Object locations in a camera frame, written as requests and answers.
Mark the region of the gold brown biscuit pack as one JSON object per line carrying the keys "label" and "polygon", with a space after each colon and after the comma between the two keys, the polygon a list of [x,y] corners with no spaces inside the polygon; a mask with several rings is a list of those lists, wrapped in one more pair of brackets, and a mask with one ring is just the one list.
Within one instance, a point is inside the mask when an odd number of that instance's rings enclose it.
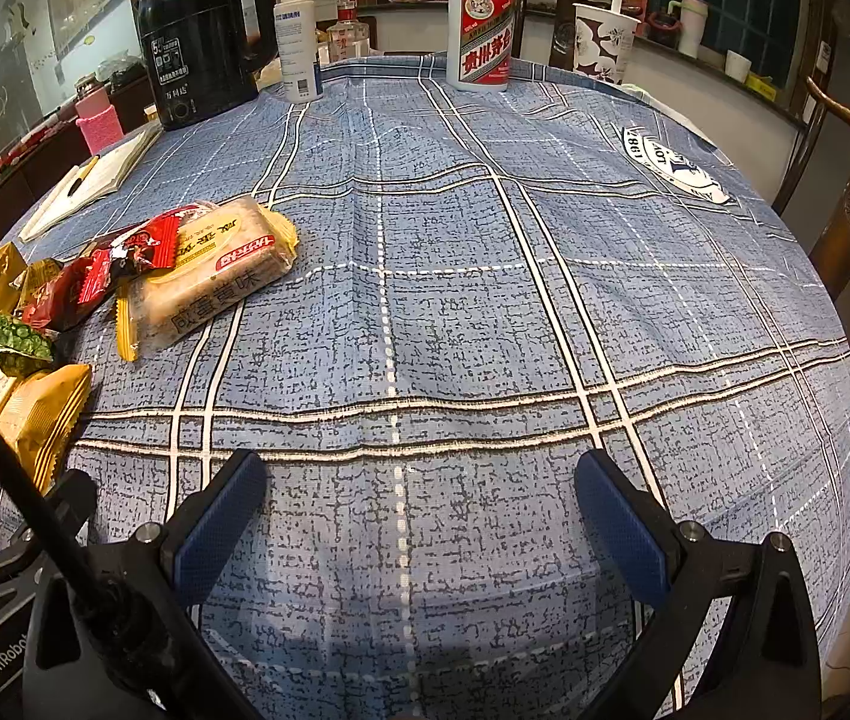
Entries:
{"label": "gold brown biscuit pack", "polygon": [[49,491],[61,472],[89,390],[91,367],[66,364],[23,380],[0,410],[0,434],[41,494]]}

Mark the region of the green pea snack packet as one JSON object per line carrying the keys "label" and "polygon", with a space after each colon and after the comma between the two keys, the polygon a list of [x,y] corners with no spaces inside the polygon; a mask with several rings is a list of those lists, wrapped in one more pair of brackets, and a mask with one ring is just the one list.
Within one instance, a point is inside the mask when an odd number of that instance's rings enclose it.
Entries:
{"label": "green pea snack packet", "polygon": [[54,344],[43,333],[20,319],[0,312],[0,371],[4,376],[31,376],[34,372],[54,369]]}

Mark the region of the large yellow cracker pack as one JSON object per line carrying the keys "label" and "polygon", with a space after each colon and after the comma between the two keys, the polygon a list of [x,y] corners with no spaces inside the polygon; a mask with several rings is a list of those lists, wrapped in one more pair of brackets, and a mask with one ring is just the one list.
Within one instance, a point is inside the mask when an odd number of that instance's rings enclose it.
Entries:
{"label": "large yellow cracker pack", "polygon": [[292,220],[249,195],[200,205],[179,226],[174,265],[117,288],[117,353],[134,362],[178,343],[285,277],[298,244]]}

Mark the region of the dark red foil snack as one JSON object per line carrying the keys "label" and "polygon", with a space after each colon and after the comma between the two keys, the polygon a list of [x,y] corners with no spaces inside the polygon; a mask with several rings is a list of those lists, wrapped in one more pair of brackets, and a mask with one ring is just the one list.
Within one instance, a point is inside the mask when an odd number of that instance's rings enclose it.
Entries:
{"label": "dark red foil snack", "polygon": [[77,257],[39,286],[21,309],[21,320],[41,332],[66,332],[82,323],[117,281],[127,275],[127,257],[105,247]]}

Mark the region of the red chocolate bar wrapper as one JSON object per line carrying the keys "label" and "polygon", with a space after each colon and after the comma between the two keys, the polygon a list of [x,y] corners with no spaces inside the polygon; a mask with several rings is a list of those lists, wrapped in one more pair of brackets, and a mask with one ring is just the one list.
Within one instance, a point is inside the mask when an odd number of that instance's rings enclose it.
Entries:
{"label": "red chocolate bar wrapper", "polygon": [[176,261],[181,226],[207,215],[210,210],[212,207],[207,203],[189,203],[163,211],[150,220],[93,239],[82,255],[98,262],[111,278],[168,270]]}

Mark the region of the blue plaid tablecloth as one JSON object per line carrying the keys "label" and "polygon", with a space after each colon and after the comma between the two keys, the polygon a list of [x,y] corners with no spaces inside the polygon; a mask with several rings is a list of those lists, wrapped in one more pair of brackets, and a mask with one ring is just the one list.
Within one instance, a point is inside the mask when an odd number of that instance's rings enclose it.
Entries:
{"label": "blue plaid tablecloth", "polygon": [[[349,60],[163,130],[117,192],[34,241],[10,312],[93,239],[249,195],[298,253],[178,343],[124,361],[117,288],[54,344],[91,390],[49,541],[143,601],[160,718],[817,717],[850,603],[850,346],[786,223],[721,149],[615,86],[521,62]],[[660,608],[575,489],[602,449],[677,525]],[[235,450],[264,499],[203,605],[166,523]]]}

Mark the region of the open white notebook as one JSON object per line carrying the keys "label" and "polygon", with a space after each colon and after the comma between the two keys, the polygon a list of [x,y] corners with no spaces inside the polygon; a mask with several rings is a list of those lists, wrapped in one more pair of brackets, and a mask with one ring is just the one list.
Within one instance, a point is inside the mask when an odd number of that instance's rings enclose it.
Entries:
{"label": "open white notebook", "polygon": [[93,172],[88,179],[78,188],[78,192],[72,197],[67,197],[68,188],[77,179],[80,167],[73,166],[57,184],[52,187],[44,200],[39,203],[38,210],[29,216],[25,226],[18,232],[21,242],[34,241],[49,231],[51,227],[64,221],[68,216],[75,215],[86,205],[102,199],[106,195],[117,192],[127,179],[128,174],[134,171],[145,156],[146,151],[158,140],[163,133],[163,126],[158,121],[146,122],[139,130],[135,130],[130,137],[111,148],[106,153],[100,154],[98,164],[94,166]]}

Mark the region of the dark wooden sideboard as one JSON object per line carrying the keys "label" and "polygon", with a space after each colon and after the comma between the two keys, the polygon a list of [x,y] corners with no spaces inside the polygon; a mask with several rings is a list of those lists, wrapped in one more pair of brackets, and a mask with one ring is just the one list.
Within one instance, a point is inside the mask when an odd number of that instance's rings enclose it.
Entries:
{"label": "dark wooden sideboard", "polygon": [[0,239],[73,166],[88,160],[77,125],[77,103],[68,101],[23,143],[0,154]]}

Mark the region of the black yellow pen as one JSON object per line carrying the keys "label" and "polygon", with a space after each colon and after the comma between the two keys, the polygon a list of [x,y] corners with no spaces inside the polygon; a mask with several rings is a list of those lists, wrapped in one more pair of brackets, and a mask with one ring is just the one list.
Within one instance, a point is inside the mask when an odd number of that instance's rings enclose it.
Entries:
{"label": "black yellow pen", "polygon": [[88,179],[89,174],[93,172],[94,166],[98,164],[100,160],[99,154],[94,154],[91,156],[91,160],[88,161],[84,166],[80,167],[80,172],[78,172],[77,179],[72,182],[72,185],[68,188],[67,197],[72,197],[75,193],[78,192],[78,188],[82,187],[82,184]]}

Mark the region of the pink sleeved water bottle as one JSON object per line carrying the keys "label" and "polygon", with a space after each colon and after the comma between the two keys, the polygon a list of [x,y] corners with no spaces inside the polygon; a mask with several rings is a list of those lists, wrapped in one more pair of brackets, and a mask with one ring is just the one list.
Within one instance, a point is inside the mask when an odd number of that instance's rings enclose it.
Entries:
{"label": "pink sleeved water bottle", "polygon": [[89,153],[103,153],[124,138],[119,115],[104,86],[98,86],[78,99],[75,110],[77,127],[85,138]]}

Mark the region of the white paper cup with straw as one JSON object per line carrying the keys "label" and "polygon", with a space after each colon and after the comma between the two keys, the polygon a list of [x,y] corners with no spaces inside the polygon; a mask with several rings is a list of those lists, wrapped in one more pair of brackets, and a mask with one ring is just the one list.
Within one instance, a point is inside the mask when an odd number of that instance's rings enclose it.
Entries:
{"label": "white paper cup with straw", "polygon": [[610,85],[621,85],[639,21],[621,11],[623,0],[610,7],[575,5],[573,70]]}

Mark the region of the small clear glass bottle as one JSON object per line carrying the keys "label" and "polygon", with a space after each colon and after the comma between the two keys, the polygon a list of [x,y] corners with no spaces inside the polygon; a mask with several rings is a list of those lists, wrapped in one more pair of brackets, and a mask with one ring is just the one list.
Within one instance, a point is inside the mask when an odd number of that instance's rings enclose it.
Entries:
{"label": "small clear glass bottle", "polygon": [[356,0],[335,0],[337,21],[327,29],[332,64],[371,54],[370,28],[356,16]]}

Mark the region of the white spray bottle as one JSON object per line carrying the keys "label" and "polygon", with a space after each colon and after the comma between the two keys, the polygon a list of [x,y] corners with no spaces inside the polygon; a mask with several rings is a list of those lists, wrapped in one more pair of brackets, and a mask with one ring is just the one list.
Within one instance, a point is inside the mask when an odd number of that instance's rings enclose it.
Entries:
{"label": "white spray bottle", "polygon": [[274,26],[288,101],[312,103],[322,93],[314,0],[278,0]]}

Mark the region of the white tumbler on sill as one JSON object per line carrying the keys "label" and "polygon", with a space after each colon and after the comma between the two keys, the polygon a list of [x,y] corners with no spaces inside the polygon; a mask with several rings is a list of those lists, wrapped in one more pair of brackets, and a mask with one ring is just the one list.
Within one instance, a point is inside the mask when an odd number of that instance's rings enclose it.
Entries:
{"label": "white tumbler on sill", "polygon": [[680,23],[678,52],[696,59],[708,20],[708,4],[704,0],[671,0],[667,13],[677,16]]}

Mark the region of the white red liquor bottle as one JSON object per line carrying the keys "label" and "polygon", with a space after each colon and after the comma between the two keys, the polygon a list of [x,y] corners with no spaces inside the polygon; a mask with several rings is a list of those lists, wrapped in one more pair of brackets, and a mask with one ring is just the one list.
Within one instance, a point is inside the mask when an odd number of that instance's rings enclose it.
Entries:
{"label": "white red liquor bottle", "polygon": [[516,0],[447,0],[446,80],[457,89],[504,91]]}

